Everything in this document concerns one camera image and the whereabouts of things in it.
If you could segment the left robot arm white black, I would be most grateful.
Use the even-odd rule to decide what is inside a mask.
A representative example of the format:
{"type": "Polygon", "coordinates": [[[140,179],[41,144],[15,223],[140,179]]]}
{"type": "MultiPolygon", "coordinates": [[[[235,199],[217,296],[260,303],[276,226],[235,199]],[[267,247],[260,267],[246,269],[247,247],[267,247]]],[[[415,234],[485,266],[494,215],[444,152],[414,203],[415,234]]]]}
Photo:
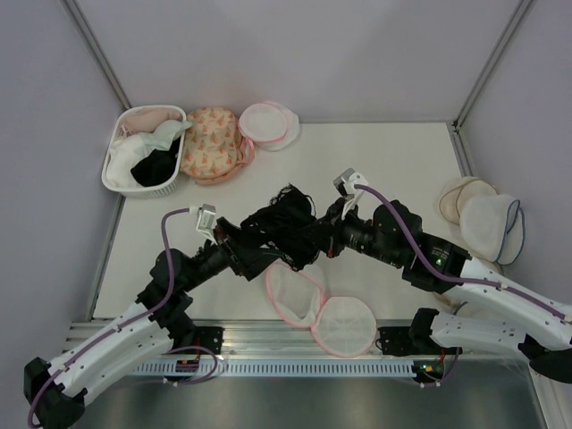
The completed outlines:
{"type": "Polygon", "coordinates": [[[69,428],[88,404],[139,364],[190,351],[196,327],[186,314],[189,293],[226,269],[252,280],[284,255],[263,236],[246,233],[205,207],[198,210],[196,230],[206,243],[195,256],[166,246],[150,283],[119,316],[62,355],[36,357],[25,366],[30,428],[69,428]]]}

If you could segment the round mesh bag pink trim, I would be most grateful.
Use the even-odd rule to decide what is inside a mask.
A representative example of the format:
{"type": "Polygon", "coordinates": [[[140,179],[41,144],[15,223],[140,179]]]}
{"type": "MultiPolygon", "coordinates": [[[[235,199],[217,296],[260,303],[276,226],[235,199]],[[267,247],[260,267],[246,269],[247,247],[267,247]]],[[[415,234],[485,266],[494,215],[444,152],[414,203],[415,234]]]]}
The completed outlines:
{"type": "Polygon", "coordinates": [[[377,327],[370,307],[355,297],[327,295],[320,268],[294,271],[284,263],[274,263],[266,271],[265,287],[279,317],[308,330],[326,353],[356,358],[373,346],[377,327]]]}

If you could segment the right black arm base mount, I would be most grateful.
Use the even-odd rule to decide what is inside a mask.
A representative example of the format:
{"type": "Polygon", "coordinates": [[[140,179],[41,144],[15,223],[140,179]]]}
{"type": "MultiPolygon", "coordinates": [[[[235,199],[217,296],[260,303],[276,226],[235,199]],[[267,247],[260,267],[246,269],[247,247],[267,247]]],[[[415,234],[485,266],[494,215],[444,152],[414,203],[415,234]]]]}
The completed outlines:
{"type": "Polygon", "coordinates": [[[384,326],[378,329],[376,347],[385,356],[440,356],[443,347],[432,338],[432,323],[440,314],[436,309],[420,308],[409,326],[384,326]]]}

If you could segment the black lace bra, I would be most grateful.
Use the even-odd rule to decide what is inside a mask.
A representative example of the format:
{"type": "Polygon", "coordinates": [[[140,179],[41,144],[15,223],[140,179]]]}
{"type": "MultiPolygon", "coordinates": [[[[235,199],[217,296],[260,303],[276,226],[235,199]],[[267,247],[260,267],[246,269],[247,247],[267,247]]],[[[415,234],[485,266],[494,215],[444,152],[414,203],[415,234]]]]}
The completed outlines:
{"type": "Polygon", "coordinates": [[[268,206],[242,221],[240,229],[273,248],[294,271],[299,271],[316,261],[333,234],[329,223],[315,217],[314,208],[309,195],[288,184],[268,206]]]}

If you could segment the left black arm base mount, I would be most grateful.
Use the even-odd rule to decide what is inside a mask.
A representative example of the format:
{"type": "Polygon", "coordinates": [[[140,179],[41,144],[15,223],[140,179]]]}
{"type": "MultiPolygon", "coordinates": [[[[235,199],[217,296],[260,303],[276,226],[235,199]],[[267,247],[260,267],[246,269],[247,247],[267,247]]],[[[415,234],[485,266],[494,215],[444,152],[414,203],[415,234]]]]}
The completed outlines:
{"type": "Polygon", "coordinates": [[[190,317],[181,315],[167,325],[169,337],[173,339],[173,349],[200,346],[219,354],[223,345],[222,326],[215,324],[196,326],[190,317]]]}

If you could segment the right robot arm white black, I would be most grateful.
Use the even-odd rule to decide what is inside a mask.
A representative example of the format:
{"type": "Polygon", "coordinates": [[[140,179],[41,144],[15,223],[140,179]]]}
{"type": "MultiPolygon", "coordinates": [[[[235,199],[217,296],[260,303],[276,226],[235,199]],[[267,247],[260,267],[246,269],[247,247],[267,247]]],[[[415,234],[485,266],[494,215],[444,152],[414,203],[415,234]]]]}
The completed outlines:
{"type": "Polygon", "coordinates": [[[486,307],[499,320],[486,322],[417,310],[408,343],[419,353],[437,349],[477,349],[515,354],[553,381],[571,382],[571,312],[494,272],[463,248],[424,232],[420,216],[398,200],[378,206],[372,219],[357,209],[342,211],[338,198],[321,218],[329,233],[324,252],[337,257],[345,248],[391,265],[413,287],[446,299],[486,307]]]}

